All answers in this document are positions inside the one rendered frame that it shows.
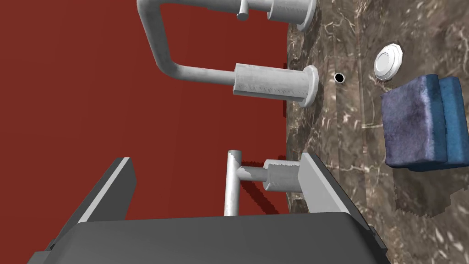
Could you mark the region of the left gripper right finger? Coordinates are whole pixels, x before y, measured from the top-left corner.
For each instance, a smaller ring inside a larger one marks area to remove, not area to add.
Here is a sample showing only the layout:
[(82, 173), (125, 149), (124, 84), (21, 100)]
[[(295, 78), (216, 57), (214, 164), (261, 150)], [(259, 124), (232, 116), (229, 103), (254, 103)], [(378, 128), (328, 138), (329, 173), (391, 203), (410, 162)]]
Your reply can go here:
[(366, 230), (362, 213), (316, 154), (302, 153), (298, 181), (311, 213), (345, 212)]

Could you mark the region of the grey curved faucet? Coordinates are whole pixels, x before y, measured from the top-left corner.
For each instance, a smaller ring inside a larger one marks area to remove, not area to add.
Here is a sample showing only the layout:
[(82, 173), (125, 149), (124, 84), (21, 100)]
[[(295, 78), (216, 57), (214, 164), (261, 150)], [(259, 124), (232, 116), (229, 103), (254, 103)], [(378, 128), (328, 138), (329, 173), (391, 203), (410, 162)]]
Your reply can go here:
[(318, 70), (309, 65), (302, 71), (236, 64), (234, 71), (183, 66), (172, 61), (160, 11), (163, 3), (205, 7), (235, 13), (246, 20), (254, 9), (270, 21), (293, 23), (306, 31), (316, 10), (317, 0), (136, 0), (138, 14), (158, 68), (175, 79), (231, 85), (233, 94), (296, 101), (300, 107), (312, 105), (319, 85)]

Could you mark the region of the blue sponge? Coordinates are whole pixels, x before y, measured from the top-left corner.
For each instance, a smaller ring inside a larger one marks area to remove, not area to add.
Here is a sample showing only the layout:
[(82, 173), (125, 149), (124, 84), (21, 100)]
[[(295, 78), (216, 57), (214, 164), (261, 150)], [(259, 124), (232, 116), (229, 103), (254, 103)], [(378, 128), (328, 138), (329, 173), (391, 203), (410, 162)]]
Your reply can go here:
[(459, 79), (424, 75), (381, 96), (386, 164), (424, 172), (469, 166)]

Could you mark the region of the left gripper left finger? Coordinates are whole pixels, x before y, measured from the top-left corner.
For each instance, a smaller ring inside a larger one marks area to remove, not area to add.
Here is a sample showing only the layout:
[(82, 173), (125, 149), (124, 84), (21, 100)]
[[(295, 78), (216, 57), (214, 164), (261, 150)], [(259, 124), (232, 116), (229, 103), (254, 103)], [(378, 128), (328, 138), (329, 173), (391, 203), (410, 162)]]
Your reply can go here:
[(135, 187), (136, 176), (131, 158), (116, 158), (45, 250), (52, 250), (77, 223), (124, 220)]

